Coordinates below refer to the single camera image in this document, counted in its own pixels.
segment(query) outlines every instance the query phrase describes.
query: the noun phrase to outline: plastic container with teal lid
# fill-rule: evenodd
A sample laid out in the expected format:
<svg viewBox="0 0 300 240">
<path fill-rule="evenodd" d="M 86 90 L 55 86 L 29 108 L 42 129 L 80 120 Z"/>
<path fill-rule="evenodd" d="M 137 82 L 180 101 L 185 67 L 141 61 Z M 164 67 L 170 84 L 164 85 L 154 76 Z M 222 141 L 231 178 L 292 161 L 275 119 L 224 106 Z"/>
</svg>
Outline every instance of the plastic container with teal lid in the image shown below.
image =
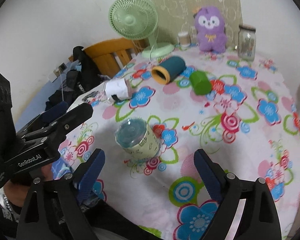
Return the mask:
<svg viewBox="0 0 300 240">
<path fill-rule="evenodd" d="M 155 157 L 161 148 L 151 127 L 140 118 L 128 119 L 115 133 L 116 142 L 134 159 Z"/>
</svg>

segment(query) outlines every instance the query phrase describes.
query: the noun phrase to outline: green electric fan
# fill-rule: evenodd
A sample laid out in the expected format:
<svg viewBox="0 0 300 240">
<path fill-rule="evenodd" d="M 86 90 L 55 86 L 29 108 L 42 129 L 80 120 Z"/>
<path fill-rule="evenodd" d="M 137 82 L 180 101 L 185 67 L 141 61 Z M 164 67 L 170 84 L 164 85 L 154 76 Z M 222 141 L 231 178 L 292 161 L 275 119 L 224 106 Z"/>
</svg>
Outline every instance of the green electric fan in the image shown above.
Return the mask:
<svg viewBox="0 0 300 240">
<path fill-rule="evenodd" d="M 168 42 L 157 43 L 154 32 L 158 26 L 158 12 L 150 0 L 115 1 L 109 10 L 109 22 L 126 39 L 149 39 L 150 46 L 143 50 L 143 57 L 160 57 L 174 50 Z"/>
</svg>

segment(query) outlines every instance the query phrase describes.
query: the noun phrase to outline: plush toy eye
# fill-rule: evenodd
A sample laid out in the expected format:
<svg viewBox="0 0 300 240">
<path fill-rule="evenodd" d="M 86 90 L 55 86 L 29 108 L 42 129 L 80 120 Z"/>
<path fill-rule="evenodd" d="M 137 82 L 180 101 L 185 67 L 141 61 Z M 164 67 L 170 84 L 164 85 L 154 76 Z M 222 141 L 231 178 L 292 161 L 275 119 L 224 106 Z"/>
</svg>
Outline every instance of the plush toy eye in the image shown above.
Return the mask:
<svg viewBox="0 0 300 240">
<path fill-rule="evenodd" d="M 205 16 L 200 16 L 199 19 L 198 19 L 198 23 L 201 25 L 201 26 L 204 26 L 205 23 L 207 22 L 207 18 Z"/>
<path fill-rule="evenodd" d="M 212 16 L 210 18 L 210 21 L 214 26 L 219 26 L 220 24 L 219 18 L 217 16 Z"/>
</svg>

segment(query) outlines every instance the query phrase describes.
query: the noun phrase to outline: table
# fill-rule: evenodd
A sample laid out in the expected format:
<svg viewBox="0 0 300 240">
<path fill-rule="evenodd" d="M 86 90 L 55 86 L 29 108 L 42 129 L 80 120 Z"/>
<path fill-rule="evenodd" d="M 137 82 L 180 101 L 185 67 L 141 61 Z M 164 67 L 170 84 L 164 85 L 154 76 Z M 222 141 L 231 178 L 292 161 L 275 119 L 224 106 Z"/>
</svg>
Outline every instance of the table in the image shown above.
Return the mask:
<svg viewBox="0 0 300 240">
<path fill-rule="evenodd" d="M 103 84 L 79 97 L 70 109 L 89 102 L 93 116 L 67 135 L 61 155 L 76 169 L 95 148 L 103 149 L 106 163 L 93 189 L 100 198 L 162 239 L 197 240 L 218 207 L 194 167 L 194 152 L 203 148 L 240 179 L 266 179 L 287 236 L 300 200 L 300 126 L 274 62 L 257 55 L 249 63 L 231 50 L 203 53 L 197 47 L 176 48 L 172 55 L 187 67 L 168 85 L 151 77 L 151 67 L 166 58 L 150 62 L 138 55 L 116 75 L 131 80 L 131 100 L 111 104 Z M 210 94 L 193 93 L 189 76 L 195 70 L 206 72 Z M 162 140 L 162 152 L 146 162 L 131 159 L 115 142 L 120 123 L 133 117 L 146 120 Z M 243 205 L 227 239 L 234 237 Z"/>
</svg>

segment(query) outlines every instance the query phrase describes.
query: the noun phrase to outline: metal screw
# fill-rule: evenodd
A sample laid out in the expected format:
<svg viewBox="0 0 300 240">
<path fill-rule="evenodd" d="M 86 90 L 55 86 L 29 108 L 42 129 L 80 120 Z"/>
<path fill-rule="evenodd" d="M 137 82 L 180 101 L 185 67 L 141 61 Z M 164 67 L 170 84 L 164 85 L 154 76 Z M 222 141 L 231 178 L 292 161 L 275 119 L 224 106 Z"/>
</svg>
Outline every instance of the metal screw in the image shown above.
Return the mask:
<svg viewBox="0 0 300 240">
<path fill-rule="evenodd" d="M 65 179 L 71 179 L 72 178 L 72 173 L 68 172 L 65 174 Z"/>
<path fill-rule="evenodd" d="M 35 179 L 33 180 L 33 183 L 34 183 L 34 184 L 38 184 L 40 181 L 41 181 L 40 178 L 35 178 Z"/>
<path fill-rule="evenodd" d="M 233 173 L 227 173 L 227 178 L 228 179 L 234 179 L 235 175 Z"/>
<path fill-rule="evenodd" d="M 42 138 L 41 142 L 45 142 L 48 139 L 48 137 Z"/>
<path fill-rule="evenodd" d="M 266 180 L 264 178 L 259 178 L 258 181 L 261 183 L 261 184 L 265 184 L 266 183 Z"/>
</svg>

